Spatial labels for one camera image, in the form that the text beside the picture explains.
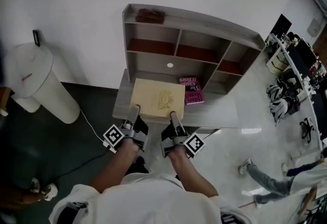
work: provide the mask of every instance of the pink book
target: pink book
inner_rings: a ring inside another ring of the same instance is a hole
[[[179,84],[185,85],[185,104],[200,104],[204,102],[203,93],[196,77],[179,78]]]

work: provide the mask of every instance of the white tile floor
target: white tile floor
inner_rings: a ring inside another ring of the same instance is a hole
[[[266,85],[273,83],[275,76],[268,71],[265,62],[266,53],[262,53],[230,93],[236,101],[239,128],[222,129],[206,138],[206,147],[193,160],[198,171],[216,187],[218,193],[238,207],[253,201],[252,197],[243,195],[242,191],[249,192],[259,189],[260,186],[249,176],[239,176],[237,167],[245,159],[252,158],[262,171],[281,180],[281,164],[287,162],[289,166],[294,166],[290,154],[298,155],[299,151],[304,151],[299,122],[307,116],[312,117],[309,103],[303,103],[299,112],[281,120],[277,127],[275,126],[272,115],[268,113],[269,100],[266,94]],[[153,173],[165,172],[174,175],[169,159],[162,158],[159,146],[160,133],[164,128],[164,125],[150,126],[149,136],[153,136],[150,170]],[[244,134],[244,129],[257,129],[257,132]],[[300,159],[296,166],[314,161],[317,154]],[[263,205],[260,209],[256,209],[254,205],[243,209],[260,224],[287,224],[302,198],[303,196],[294,195]],[[295,214],[289,223],[297,221]]]

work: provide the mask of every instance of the red shelf panel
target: red shelf panel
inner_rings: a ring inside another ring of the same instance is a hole
[[[127,50],[132,52],[174,55],[174,44],[170,42],[160,42],[133,38],[131,39]]]
[[[217,68],[217,71],[224,71],[224,72],[228,72],[228,73],[243,75],[243,73],[240,69],[240,65],[238,63],[227,61],[227,60],[222,60],[222,62],[220,63],[220,65]]]
[[[178,47],[176,56],[218,63],[215,51],[182,44]]]

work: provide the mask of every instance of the white sleeve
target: white sleeve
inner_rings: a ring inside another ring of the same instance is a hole
[[[214,196],[210,198],[220,209],[221,215],[230,214],[242,221],[243,224],[256,224],[247,214],[245,214],[241,209],[231,206],[231,204],[222,196]]]
[[[73,202],[80,202],[84,203],[87,202],[89,199],[98,196],[100,193],[94,189],[93,187],[78,184],[72,188],[71,193],[59,201],[56,206],[53,208],[52,213],[49,216],[49,221],[51,224],[56,224],[57,220],[64,210],[68,203]]]

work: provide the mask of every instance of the dark gray floor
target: dark gray floor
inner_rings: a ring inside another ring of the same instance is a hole
[[[116,90],[71,84],[65,87],[100,137],[114,122],[121,122],[111,116]],[[45,186],[56,176],[106,151],[82,114],[75,123],[66,125],[43,107],[31,114],[10,101],[8,110],[0,135],[2,173],[21,188],[28,188],[32,177],[37,177]],[[57,179],[58,196],[50,202],[41,201],[17,211],[18,223],[49,223],[48,216],[55,204],[67,196],[75,184],[88,184],[111,158],[112,153],[108,152]]]

